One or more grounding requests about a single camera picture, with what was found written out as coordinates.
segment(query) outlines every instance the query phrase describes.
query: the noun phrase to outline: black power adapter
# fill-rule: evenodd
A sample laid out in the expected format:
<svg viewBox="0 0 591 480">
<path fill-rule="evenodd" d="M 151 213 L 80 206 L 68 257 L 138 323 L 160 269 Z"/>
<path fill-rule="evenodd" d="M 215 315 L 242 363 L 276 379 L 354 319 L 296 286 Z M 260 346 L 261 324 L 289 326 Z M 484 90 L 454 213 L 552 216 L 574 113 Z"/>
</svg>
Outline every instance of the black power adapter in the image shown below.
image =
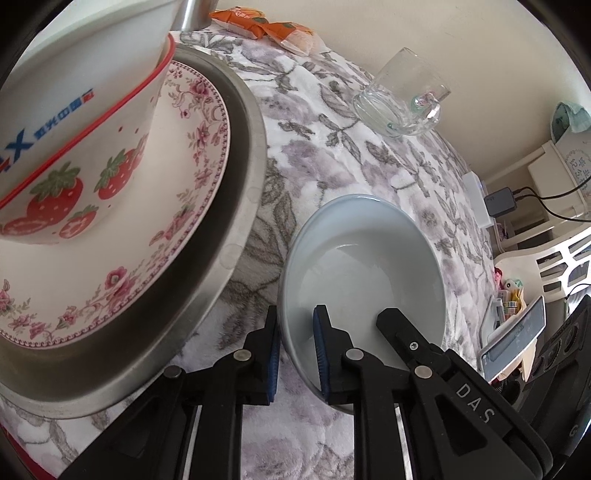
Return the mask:
<svg viewBox="0 0 591 480">
<path fill-rule="evenodd" d="M 484 203 L 488 214 L 493 218 L 505 215 L 517 208 L 515 196 L 509 187 L 487 195 L 484 197 Z"/>
</svg>

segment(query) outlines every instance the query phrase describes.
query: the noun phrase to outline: floral tablecloth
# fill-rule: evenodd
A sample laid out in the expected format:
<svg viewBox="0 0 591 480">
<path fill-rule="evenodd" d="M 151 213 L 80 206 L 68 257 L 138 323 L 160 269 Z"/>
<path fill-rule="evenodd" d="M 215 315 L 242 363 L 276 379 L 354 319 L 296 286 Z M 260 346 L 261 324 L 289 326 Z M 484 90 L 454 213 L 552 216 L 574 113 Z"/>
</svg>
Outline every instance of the floral tablecloth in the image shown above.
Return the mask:
<svg viewBox="0 0 591 480">
<path fill-rule="evenodd" d="M 434 132 L 385 139 L 358 121 L 348 104 L 371 76 L 334 51 L 297 57 L 267 39 L 245 40 L 214 26 L 177 39 L 221 59 L 251 88 L 267 129 L 268 168 L 236 271 L 171 363 L 193 371 L 239 348 L 276 302 L 288 245 L 310 215 L 335 197 L 372 193 L 404 209 L 433 245 L 447 297 L 442 347 L 475 365 L 493 264 L 463 190 L 466 165 L 454 149 Z M 74 420 L 43 419 L 0 399 L 0 421 L 57 476 L 133 397 Z M 353 418 L 318 400 L 285 352 L 275 403 L 245 408 L 242 473 L 257 480 L 353 477 Z"/>
</svg>

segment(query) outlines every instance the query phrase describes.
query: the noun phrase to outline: beige wall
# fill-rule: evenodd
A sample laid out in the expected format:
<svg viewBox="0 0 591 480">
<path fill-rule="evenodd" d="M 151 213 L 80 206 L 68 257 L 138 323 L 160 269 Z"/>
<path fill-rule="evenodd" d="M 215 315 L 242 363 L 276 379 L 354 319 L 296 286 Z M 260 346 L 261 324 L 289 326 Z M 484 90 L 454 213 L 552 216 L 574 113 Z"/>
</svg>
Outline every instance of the beige wall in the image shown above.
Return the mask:
<svg viewBox="0 0 591 480">
<path fill-rule="evenodd" d="M 220 0 L 228 8 L 235 0 Z M 550 139 L 556 103 L 591 93 L 553 35 L 517 0 L 248 0 L 270 21 L 314 28 L 376 73 L 401 47 L 434 64 L 452 94 L 439 131 L 481 177 Z"/>
</svg>

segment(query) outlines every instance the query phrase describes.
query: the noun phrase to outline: black cable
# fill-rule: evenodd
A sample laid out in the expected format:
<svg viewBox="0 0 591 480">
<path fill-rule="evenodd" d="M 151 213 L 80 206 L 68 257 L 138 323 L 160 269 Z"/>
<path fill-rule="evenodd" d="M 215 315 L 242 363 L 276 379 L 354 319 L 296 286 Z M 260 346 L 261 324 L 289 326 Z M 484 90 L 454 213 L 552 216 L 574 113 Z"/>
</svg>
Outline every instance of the black cable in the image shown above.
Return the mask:
<svg viewBox="0 0 591 480">
<path fill-rule="evenodd" d="M 517 195 L 518 193 L 521 193 L 524 190 L 530 190 L 530 191 L 532 191 L 534 193 L 534 195 L 538 195 L 538 198 L 540 200 L 554 200 L 554 199 L 559 199 L 559 198 L 562 198 L 562 197 L 566 197 L 567 195 L 570 195 L 571 193 L 576 192 L 577 190 L 579 190 L 579 189 L 583 188 L 585 185 L 587 185 L 587 183 L 589 181 L 591 181 L 591 177 L 588 177 L 583 183 L 578 184 L 575 188 L 570 189 L 568 192 L 560 193 L 558 195 L 550 195 L 548 197 L 540 197 L 538 195 L 538 193 L 533 188 L 531 188 L 531 187 L 523 187 L 523 188 L 517 189 L 517 190 L 515 190 L 513 192 L 513 195 Z"/>
<path fill-rule="evenodd" d="M 579 288 L 579 287 L 591 287 L 591 283 L 579 283 L 578 285 L 575 285 L 573 287 L 573 289 L 570 291 L 570 293 L 564 298 L 564 301 L 568 301 L 569 297 L 574 293 L 575 289 Z"/>
<path fill-rule="evenodd" d="M 543 201 L 542 197 L 540 197 L 540 196 L 539 196 L 537 193 L 535 193 L 535 194 L 530 194 L 530 193 L 528 193 L 528 194 L 522 195 L 521 197 L 515 197 L 515 201 L 516 201 L 516 202 L 519 202 L 520 200 L 522 200 L 522 199 L 524 199 L 524 198 L 527 198 L 527 197 L 532 197 L 532 198 L 535 198 L 535 199 L 537 199 L 537 200 L 540 202 L 540 204 L 542 205 L 542 207 L 544 208 L 544 210 L 546 210 L 546 212 L 548 212 L 550 215 L 554 215 L 554 216 L 555 216 L 555 217 L 557 217 L 557 218 L 560 218 L 560 219 L 562 219 L 562 220 L 569 220 L 569 221 L 571 221 L 571 222 L 579 222 L 579 223 L 591 223 L 591 220 L 586 220 L 586 219 L 583 219 L 583 218 L 569 218 L 569 217 L 564 217 L 564 216 L 562 216 L 562 215 L 559 215 L 558 213 L 554 213 L 552 210 L 550 210 L 550 209 L 549 209 L 549 208 L 548 208 L 548 207 L 545 205 L 545 203 L 544 203 L 544 201 Z"/>
</svg>

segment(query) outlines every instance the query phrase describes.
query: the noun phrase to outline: stainless steel tray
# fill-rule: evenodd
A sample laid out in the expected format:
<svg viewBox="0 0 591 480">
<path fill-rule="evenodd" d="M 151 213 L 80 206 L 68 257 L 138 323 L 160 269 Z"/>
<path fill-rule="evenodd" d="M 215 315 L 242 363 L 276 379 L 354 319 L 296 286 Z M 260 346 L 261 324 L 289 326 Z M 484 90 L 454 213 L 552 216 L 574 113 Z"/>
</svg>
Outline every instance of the stainless steel tray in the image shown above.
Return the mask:
<svg viewBox="0 0 591 480">
<path fill-rule="evenodd" d="M 246 243 L 267 166 L 255 98 L 228 66 L 177 46 L 228 107 L 228 166 L 217 195 L 173 264 L 124 314 L 71 345 L 29 350 L 0 339 L 0 394 L 36 415 L 64 419 L 103 410 L 150 380 L 180 350 L 230 279 Z"/>
</svg>

